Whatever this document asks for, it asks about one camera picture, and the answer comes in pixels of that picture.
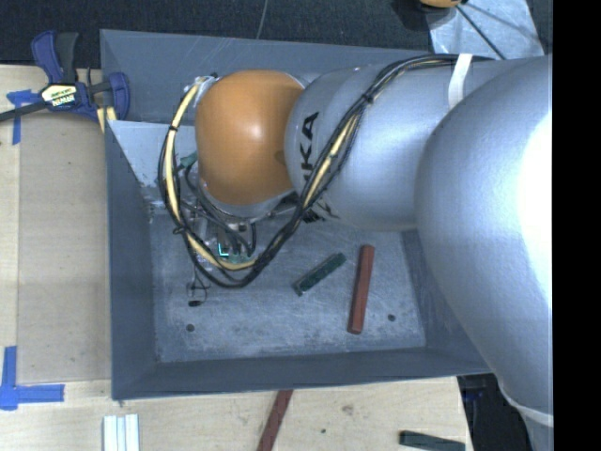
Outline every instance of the gray bin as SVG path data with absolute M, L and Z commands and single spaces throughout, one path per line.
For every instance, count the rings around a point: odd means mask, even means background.
M 156 175 L 141 171 L 155 168 L 182 88 L 196 76 L 274 69 L 311 79 L 331 70 L 386 64 L 416 54 L 102 31 L 103 73 L 123 71 L 131 84 L 130 122 L 107 128 L 105 139 L 113 398 L 489 372 L 439 292 L 415 231 L 302 225 L 248 288 L 213 286 L 204 304 L 189 307 L 185 284 L 192 265 L 182 239 L 173 235 L 173 223 L 157 204 Z M 192 120 L 187 117 L 184 123 Z M 184 155 L 193 149 L 192 129 L 183 128 L 181 134 L 178 150 Z M 262 224 L 260 239 L 267 239 L 279 224 Z M 357 253 L 364 243 L 376 247 L 375 268 L 365 329 L 353 335 L 346 331 L 347 317 Z M 291 284 L 339 251 L 347 263 L 299 297 Z

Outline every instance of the yellow label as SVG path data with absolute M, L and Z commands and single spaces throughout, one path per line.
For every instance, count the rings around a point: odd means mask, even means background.
M 77 93 L 75 86 L 49 86 L 41 93 L 44 101 L 53 101 L 53 106 L 61 105 L 69 101 L 74 101 L 74 94 Z

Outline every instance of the red stick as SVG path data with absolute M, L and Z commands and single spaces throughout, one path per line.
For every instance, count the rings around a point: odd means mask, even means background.
M 374 267 L 374 253 L 376 248 L 373 245 L 362 245 L 359 251 L 359 265 L 357 266 L 357 278 L 355 279 L 355 288 L 353 290 L 353 303 L 350 306 L 350 316 L 348 317 L 347 331 L 352 334 L 360 334 L 363 330 L 365 321 L 365 308 L 367 307 L 367 293 L 369 291 L 369 281 L 372 277 Z
M 288 408 L 288 403 L 292 397 L 292 391 L 292 389 L 278 391 L 278 395 L 271 408 L 270 417 L 263 429 L 263 435 L 261 436 L 261 441 L 259 441 L 259 446 L 256 448 L 256 451 L 271 451 L 271 449 L 273 449 L 275 438 L 277 438 L 278 431 L 280 430 L 280 425 L 282 424 L 282 421 L 284 421 L 285 410 Z

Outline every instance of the clamp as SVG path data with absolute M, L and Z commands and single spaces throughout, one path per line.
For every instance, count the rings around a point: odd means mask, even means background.
M 102 125 L 101 109 L 94 102 L 94 94 L 112 90 L 114 115 L 123 119 L 130 110 L 130 87 L 122 72 L 109 75 L 107 82 L 87 85 L 78 81 L 73 67 L 73 51 L 79 38 L 78 33 L 57 33 L 48 30 L 37 35 L 31 42 L 31 51 L 36 65 L 46 73 L 48 85 L 38 93 L 39 101 L 17 107 L 0 114 L 0 121 L 20 117 L 41 109 L 51 112 L 70 112 L 89 118 Z

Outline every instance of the wooden table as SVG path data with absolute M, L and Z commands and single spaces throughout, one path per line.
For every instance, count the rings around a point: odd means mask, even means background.
M 93 77 L 98 81 L 100 74 Z M 7 92 L 39 90 L 35 67 L 0 65 Z M 106 188 L 100 128 L 46 111 L 0 124 L 0 360 L 18 383 L 65 382 L 65 402 L 0 411 L 0 451 L 99 450 L 102 418 L 137 413 L 143 451 L 254 450 L 274 392 L 115 402 L 110 398 Z M 299 390 L 275 449 L 399 450 L 401 430 L 466 443 L 455 378 Z

